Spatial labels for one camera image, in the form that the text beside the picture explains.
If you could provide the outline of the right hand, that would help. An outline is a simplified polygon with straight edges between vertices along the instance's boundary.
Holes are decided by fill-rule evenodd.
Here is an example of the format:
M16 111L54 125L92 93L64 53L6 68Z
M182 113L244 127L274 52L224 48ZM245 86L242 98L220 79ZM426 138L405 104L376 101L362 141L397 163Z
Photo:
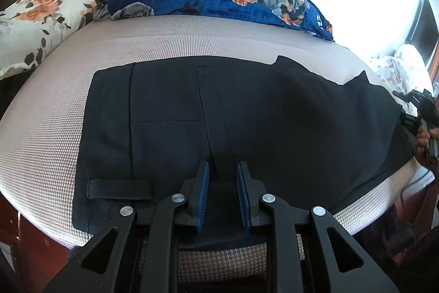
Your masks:
M433 173L438 173L438 164L433 164L426 156L428 150L430 139L438 139L439 131L438 128L433 128L430 130L425 130L422 126L419 127L416 137L416 154L415 158L420 165L426 169L432 171Z

